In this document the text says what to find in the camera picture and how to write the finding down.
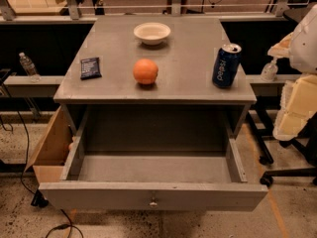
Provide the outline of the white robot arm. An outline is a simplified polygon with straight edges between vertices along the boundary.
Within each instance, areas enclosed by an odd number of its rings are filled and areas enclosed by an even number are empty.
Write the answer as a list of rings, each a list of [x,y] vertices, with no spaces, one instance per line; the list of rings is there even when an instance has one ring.
[[[290,66],[301,72],[282,89],[280,110],[272,132],[275,139],[289,141],[298,136],[317,112],[317,5],[267,54],[278,59],[288,58]]]

